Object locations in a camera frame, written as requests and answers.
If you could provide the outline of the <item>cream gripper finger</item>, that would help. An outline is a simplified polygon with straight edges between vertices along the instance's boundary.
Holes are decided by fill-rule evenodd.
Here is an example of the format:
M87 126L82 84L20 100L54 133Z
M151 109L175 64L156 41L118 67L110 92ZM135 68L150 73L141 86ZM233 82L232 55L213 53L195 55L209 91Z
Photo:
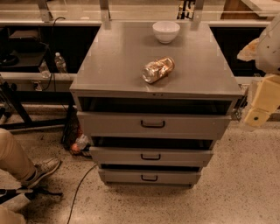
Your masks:
M270 118L270 113L259 109L249 108L244 117L244 122L250 127L261 127Z

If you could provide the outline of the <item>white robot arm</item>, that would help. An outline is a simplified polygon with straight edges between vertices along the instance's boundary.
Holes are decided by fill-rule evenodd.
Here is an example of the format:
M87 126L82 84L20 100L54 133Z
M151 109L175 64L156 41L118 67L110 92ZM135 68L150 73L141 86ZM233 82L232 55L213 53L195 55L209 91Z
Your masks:
M238 60L255 62L265 76L257 88L243 122L250 127L262 126L280 106L280 15L274 17L261 35L237 54Z

